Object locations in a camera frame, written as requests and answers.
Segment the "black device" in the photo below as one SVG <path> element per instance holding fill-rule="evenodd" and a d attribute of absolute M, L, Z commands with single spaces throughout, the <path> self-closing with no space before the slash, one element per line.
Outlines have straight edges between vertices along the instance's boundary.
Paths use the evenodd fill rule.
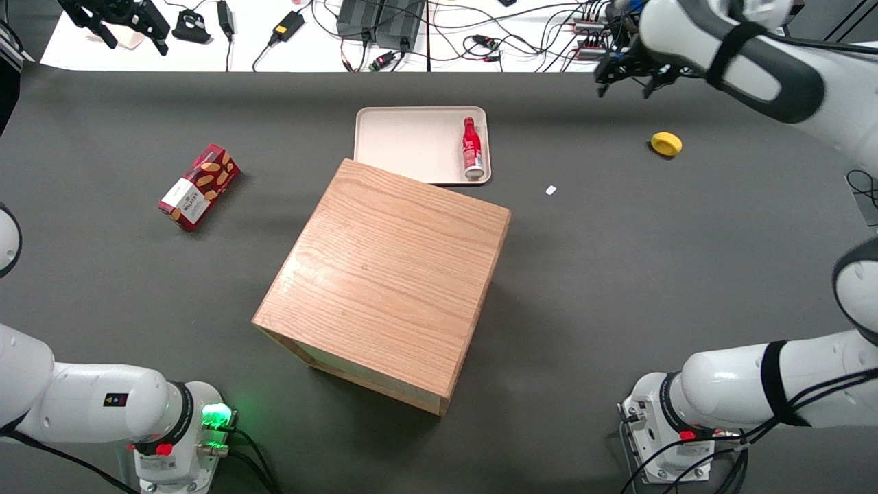
<path fill-rule="evenodd" d="M 192 9 L 184 9 L 176 16 L 176 27 L 171 31 L 178 40 L 205 44 L 211 35 L 205 29 L 205 17 Z"/>
<path fill-rule="evenodd" d="M 342 0 L 335 29 L 343 38 L 375 40 L 375 25 L 381 13 L 381 0 Z"/>
<path fill-rule="evenodd" d="M 151 0 L 111 3 L 97 0 L 58 0 L 58 4 L 67 12 L 76 27 L 89 28 L 89 31 L 100 36 L 110 48 L 115 48 L 119 41 L 104 22 L 130 27 L 151 39 L 162 56 L 168 54 L 165 40 L 168 38 L 170 25 Z"/>
<path fill-rule="evenodd" d="M 378 45 L 403 53 L 414 50 L 426 4 L 426 0 L 384 0 L 375 28 Z"/>
<path fill-rule="evenodd" d="M 271 30 L 269 46 L 273 47 L 279 41 L 288 41 L 304 23 L 305 18 L 302 17 L 302 14 L 296 11 L 290 11 L 290 13 L 286 14 L 286 17 L 277 23 L 275 28 Z"/>
<path fill-rule="evenodd" d="M 391 63 L 393 63 L 393 52 L 387 52 L 387 53 L 379 56 L 378 58 L 375 59 L 374 62 L 369 64 L 369 71 L 370 72 L 378 72 L 381 69 L 383 69 L 384 67 L 387 67 L 388 65 L 390 65 Z"/>
<path fill-rule="evenodd" d="M 222 29 L 223 34 L 231 41 L 232 36 L 234 36 L 234 18 L 232 16 L 232 9 L 228 8 L 226 0 L 219 0 L 217 2 L 217 17 L 219 19 L 219 29 Z"/>

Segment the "yellow sponge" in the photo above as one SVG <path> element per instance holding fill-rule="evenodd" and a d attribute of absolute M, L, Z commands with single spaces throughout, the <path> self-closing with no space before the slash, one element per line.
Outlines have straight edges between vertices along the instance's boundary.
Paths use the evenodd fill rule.
<path fill-rule="evenodd" d="M 670 132 L 659 132 L 650 141 L 652 148 L 662 156 L 677 156 L 683 150 L 683 141 Z"/>

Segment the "beige tray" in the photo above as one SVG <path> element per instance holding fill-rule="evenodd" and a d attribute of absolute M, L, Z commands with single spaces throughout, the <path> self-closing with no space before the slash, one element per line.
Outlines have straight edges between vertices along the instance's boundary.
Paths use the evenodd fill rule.
<path fill-rule="evenodd" d="M 464 176 L 464 119 L 482 141 L 485 175 Z M 356 114 L 354 160 L 435 185 L 482 185 L 491 178 L 485 110 L 477 106 L 369 107 Z"/>

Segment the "red aluminum bottle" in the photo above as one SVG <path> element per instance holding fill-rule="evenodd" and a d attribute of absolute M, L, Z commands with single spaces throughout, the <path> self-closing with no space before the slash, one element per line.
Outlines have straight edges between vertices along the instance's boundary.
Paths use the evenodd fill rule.
<path fill-rule="evenodd" d="M 478 180 L 485 175 L 482 141 L 470 117 L 464 119 L 464 175 L 468 180 Z"/>

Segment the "wooden crate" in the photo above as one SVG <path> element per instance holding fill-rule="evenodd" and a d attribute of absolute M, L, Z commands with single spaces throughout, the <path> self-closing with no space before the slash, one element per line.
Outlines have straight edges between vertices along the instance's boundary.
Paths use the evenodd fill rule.
<path fill-rule="evenodd" d="M 442 416 L 509 219 L 345 160 L 253 324 L 310 366 Z"/>

